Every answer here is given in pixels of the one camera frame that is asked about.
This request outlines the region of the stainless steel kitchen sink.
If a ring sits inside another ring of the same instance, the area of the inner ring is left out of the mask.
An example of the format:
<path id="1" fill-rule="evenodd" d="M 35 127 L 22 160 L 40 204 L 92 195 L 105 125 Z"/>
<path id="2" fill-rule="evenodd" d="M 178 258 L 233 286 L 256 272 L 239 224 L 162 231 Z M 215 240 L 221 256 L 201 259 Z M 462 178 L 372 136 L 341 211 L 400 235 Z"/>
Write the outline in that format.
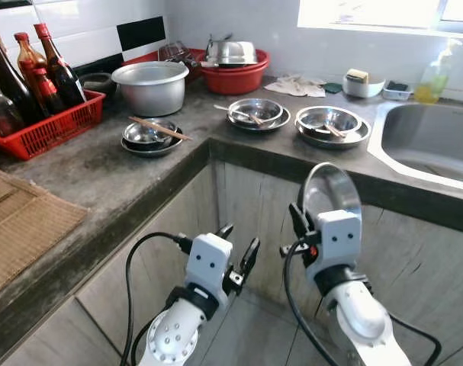
<path id="1" fill-rule="evenodd" d="M 463 107 L 384 102 L 367 150 L 396 173 L 463 193 Z"/>

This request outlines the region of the stainless steel spoon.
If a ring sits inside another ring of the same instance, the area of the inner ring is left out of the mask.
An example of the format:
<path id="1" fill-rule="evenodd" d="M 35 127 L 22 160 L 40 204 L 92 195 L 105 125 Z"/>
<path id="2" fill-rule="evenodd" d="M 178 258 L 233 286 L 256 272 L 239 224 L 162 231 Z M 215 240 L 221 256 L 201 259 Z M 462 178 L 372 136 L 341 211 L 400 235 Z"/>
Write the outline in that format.
<path id="1" fill-rule="evenodd" d="M 218 104 L 214 104 L 213 107 L 216 108 L 216 109 L 220 109 L 220 111 L 226 111 L 226 112 L 229 112 L 229 113 L 233 113 L 233 114 L 237 114 L 237 115 L 241 115 L 241 116 L 246 116 L 248 118 L 252 118 L 252 115 L 249 115 L 248 113 L 245 113 L 245 112 L 236 111 L 236 109 L 230 109 L 230 108 L 221 107 Z"/>

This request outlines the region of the stainless steel plate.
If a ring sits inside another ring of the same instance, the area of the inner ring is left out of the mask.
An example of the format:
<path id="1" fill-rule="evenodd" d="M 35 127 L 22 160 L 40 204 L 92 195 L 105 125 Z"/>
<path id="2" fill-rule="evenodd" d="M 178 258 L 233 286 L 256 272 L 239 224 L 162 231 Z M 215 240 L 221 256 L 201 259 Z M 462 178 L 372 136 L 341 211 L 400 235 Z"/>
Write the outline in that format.
<path id="1" fill-rule="evenodd" d="M 323 162 L 302 182 L 291 216 L 302 233 L 318 229 L 353 234 L 362 226 L 362 202 L 350 175 L 335 164 Z"/>
<path id="2" fill-rule="evenodd" d="M 245 131 L 249 131 L 249 132 L 255 132 L 255 133 L 265 133 L 265 132 L 271 132 L 271 131 L 274 131 L 280 127 L 283 127 L 288 121 L 289 121 L 289 118 L 290 118 L 290 114 L 285 111 L 283 113 L 283 115 L 278 118 L 276 120 L 276 122 L 274 122 L 273 124 L 271 125 L 268 125 L 266 127 L 248 127 L 248 126 L 244 126 L 242 124 L 238 124 L 238 123 L 235 123 L 235 122 L 232 122 L 231 119 L 229 119 L 229 121 L 231 122 L 231 124 L 241 130 L 245 130 Z"/>
<path id="3" fill-rule="evenodd" d="M 311 146 L 318 147 L 318 149 L 356 149 L 360 144 L 367 142 L 368 137 L 371 135 L 371 126 L 364 123 L 357 130 L 348 132 L 339 142 L 333 142 L 332 140 L 322 140 L 312 136 L 311 131 L 302 127 L 298 121 L 295 121 L 294 125 L 297 128 L 297 135 L 300 139 L 305 143 L 311 144 Z"/>
<path id="4" fill-rule="evenodd" d="M 172 153 L 172 151 L 175 150 L 175 148 L 180 143 L 182 143 L 182 140 L 175 138 L 175 142 L 169 144 L 169 146 L 165 147 L 165 149 L 155 150 L 155 151 L 137 151 L 137 150 L 129 149 L 129 147 L 124 146 L 122 139 L 121 139 L 121 146 L 123 146 L 124 150 L 129 151 L 129 153 L 133 153 L 134 156 L 139 156 L 143 158 L 155 158 L 155 157 L 167 156 L 168 154 Z"/>

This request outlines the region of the small white plastic tray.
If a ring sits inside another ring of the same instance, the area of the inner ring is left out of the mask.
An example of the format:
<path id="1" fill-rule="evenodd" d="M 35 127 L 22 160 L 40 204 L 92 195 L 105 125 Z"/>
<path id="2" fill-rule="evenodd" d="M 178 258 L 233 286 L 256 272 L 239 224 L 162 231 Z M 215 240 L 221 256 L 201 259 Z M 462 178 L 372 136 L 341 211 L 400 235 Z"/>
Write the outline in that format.
<path id="1" fill-rule="evenodd" d="M 385 84 L 384 87 L 381 89 L 381 97 L 384 98 L 384 100 L 389 100 L 389 101 L 409 101 L 410 98 L 412 98 L 413 87 L 411 85 L 409 85 L 410 88 L 409 88 L 408 91 L 391 91 L 391 90 L 388 90 L 387 84 Z"/>

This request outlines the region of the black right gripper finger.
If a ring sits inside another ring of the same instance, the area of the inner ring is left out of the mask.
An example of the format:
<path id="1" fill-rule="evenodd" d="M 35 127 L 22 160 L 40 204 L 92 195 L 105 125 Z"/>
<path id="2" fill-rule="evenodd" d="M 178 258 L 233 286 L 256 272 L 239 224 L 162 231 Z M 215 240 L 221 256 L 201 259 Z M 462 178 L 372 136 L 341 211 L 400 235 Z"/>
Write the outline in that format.
<path id="1" fill-rule="evenodd" d="M 302 240 L 309 233 L 309 223 L 304 210 L 297 203 L 289 205 L 289 215 L 291 218 L 291 228 L 294 231 L 295 237 Z"/>

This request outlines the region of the white ceramic bowl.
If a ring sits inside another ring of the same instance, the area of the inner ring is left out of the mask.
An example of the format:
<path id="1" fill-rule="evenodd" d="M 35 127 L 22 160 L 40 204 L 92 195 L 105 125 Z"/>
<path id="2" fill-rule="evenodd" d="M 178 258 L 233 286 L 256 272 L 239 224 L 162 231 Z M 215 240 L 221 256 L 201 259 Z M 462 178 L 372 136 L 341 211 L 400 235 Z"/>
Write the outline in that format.
<path id="1" fill-rule="evenodd" d="M 365 82 L 361 79 L 345 77 L 342 83 L 343 93 L 357 98 L 373 98 L 381 93 L 387 80 Z"/>

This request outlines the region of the red plastic basin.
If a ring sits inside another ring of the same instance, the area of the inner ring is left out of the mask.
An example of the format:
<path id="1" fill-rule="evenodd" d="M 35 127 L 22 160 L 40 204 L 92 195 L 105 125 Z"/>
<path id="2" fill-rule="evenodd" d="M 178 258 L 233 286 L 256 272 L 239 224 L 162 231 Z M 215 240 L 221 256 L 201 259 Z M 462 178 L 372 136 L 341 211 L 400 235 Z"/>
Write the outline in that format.
<path id="1" fill-rule="evenodd" d="M 258 63 L 240 69 L 191 69 L 191 77 L 203 77 L 204 86 L 217 95 L 244 95 L 262 86 L 263 73 L 270 64 L 269 54 L 258 50 Z"/>

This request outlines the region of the brown woven mat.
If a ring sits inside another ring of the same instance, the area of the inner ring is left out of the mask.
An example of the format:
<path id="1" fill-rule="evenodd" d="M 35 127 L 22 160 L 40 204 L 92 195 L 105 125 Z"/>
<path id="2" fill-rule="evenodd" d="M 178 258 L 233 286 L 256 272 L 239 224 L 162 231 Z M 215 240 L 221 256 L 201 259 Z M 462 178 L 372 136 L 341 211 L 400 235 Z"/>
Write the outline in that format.
<path id="1" fill-rule="evenodd" d="M 87 215 L 85 207 L 0 170 L 0 290 Z"/>

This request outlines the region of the dark brown bottle red cap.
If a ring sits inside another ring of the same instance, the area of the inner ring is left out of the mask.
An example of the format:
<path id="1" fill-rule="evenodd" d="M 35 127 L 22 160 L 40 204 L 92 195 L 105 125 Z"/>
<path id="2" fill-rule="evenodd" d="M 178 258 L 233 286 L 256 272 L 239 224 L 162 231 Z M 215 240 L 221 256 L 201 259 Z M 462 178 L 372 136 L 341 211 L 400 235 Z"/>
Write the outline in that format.
<path id="1" fill-rule="evenodd" d="M 34 24 L 34 28 L 39 37 L 40 45 L 45 50 L 47 74 L 49 74 L 50 80 L 56 86 L 61 101 L 68 108 L 84 104 L 87 98 L 84 90 L 82 90 L 79 78 L 63 56 L 60 55 L 56 45 L 53 44 L 49 28 L 43 22 Z"/>

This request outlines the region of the yellow dish soap pump bottle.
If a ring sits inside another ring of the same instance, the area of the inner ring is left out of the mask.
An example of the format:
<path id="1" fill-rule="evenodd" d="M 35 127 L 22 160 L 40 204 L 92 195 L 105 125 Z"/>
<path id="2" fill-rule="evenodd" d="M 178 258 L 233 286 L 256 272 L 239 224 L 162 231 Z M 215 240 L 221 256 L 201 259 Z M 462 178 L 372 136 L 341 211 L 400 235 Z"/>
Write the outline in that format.
<path id="1" fill-rule="evenodd" d="M 413 91 L 413 100 L 423 104 L 435 104 L 439 101 L 450 77 L 455 49 L 460 45 L 461 41 L 458 39 L 447 39 L 445 48 L 424 69 L 422 79 Z"/>

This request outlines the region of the small dark bowl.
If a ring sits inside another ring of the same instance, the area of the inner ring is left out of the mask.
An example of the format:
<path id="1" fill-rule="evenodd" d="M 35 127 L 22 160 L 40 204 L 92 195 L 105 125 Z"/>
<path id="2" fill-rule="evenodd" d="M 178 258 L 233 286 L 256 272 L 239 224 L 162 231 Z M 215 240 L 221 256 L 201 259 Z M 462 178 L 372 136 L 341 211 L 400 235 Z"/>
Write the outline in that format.
<path id="1" fill-rule="evenodd" d="M 111 74 L 95 72 L 80 76 L 80 82 L 85 90 L 94 91 L 112 97 L 118 90 L 117 83 L 113 81 Z"/>

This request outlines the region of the crumpled white cloth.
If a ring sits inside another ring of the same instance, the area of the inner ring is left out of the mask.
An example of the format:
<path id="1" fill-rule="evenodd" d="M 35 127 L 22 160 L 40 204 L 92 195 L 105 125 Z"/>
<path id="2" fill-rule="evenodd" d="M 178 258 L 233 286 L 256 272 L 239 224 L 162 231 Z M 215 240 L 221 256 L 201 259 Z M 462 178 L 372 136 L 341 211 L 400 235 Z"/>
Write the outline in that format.
<path id="1" fill-rule="evenodd" d="M 325 98 L 325 81 L 307 79 L 301 75 L 283 75 L 266 85 L 265 90 L 295 97 Z"/>

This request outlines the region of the domed stainless steel lid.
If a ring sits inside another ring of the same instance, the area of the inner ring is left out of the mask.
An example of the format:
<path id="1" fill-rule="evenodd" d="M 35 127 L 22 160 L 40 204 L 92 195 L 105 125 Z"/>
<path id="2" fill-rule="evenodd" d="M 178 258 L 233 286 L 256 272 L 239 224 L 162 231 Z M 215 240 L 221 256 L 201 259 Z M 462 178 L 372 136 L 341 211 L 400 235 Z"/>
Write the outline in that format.
<path id="1" fill-rule="evenodd" d="M 258 63 L 258 50 L 249 41 L 209 39 L 203 67 L 242 67 Z"/>

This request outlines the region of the tall dark sauce bottle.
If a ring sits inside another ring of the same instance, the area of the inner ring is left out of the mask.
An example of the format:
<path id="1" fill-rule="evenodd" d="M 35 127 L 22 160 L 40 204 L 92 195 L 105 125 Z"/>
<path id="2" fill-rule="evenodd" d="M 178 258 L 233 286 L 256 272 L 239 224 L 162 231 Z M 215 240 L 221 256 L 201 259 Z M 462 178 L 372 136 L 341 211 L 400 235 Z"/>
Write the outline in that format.
<path id="1" fill-rule="evenodd" d="M 9 62 L 7 52 L 0 40 L 0 89 L 2 94 L 14 102 L 23 126 L 31 126 L 46 118 L 32 91 L 18 70 Z"/>

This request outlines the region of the amber bottle red cap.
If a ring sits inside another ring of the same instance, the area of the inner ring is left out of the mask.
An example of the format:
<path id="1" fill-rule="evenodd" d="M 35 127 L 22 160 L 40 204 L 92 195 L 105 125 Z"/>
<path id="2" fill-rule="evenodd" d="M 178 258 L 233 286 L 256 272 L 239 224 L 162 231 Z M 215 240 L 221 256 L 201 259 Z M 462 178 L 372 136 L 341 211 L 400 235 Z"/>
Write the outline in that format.
<path id="1" fill-rule="evenodd" d="M 19 46 L 18 67 L 21 70 L 21 74 L 25 77 L 27 84 L 32 88 L 32 91 L 35 92 L 38 86 L 34 70 L 47 68 L 45 56 L 37 52 L 31 46 L 29 36 L 25 32 L 14 34 L 14 38 Z"/>

